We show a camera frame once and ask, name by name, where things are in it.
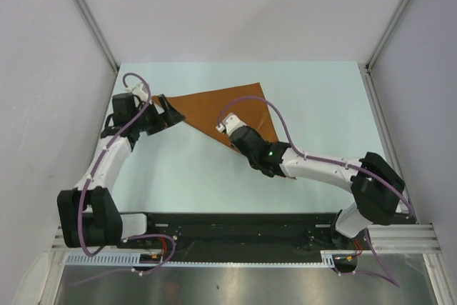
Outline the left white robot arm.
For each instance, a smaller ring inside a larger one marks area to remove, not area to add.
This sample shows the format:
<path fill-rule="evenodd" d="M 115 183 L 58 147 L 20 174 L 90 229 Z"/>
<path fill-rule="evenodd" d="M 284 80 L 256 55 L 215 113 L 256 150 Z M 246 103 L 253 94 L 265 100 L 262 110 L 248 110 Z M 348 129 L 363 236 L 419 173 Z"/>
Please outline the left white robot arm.
<path fill-rule="evenodd" d="M 69 248 L 115 246 L 133 237 L 144 248 L 153 246 L 158 231 L 141 212 L 122 214 L 111 196 L 124 162 L 141 134 L 148 136 L 182 122 L 185 117 L 160 94 L 152 104 L 144 96 L 113 96 L 96 155 L 82 179 L 57 196 L 65 245 Z"/>

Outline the orange cloth napkin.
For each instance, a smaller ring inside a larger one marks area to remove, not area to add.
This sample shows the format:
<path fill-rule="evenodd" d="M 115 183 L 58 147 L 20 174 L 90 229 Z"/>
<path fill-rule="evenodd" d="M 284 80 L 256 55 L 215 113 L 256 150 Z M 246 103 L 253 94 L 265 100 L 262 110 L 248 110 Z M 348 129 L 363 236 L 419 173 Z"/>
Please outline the orange cloth napkin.
<path fill-rule="evenodd" d="M 263 89 L 258 82 L 167 99 L 186 117 L 186 124 L 239 154 L 241 153 L 231 145 L 229 137 L 216 130 L 216 125 L 230 113 L 237 115 L 246 126 L 255 129 L 264 140 L 280 141 Z M 153 97 L 153 101 L 161 106 L 158 95 Z"/>

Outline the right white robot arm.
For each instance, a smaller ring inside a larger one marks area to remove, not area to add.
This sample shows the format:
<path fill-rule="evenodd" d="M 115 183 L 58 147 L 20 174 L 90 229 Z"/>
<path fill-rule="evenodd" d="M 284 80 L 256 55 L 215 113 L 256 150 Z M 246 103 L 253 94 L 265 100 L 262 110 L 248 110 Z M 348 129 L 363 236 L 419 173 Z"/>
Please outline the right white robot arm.
<path fill-rule="evenodd" d="M 398 203 L 405 200 L 403 179 L 376 153 L 337 160 L 305 154 L 289 142 L 267 141 L 243 122 L 219 131 L 247 158 L 252 169 L 265 176 L 310 179 L 350 193 L 353 203 L 337 213 L 329 231 L 330 242 L 338 249 L 347 248 L 373 224 L 391 225 Z"/>

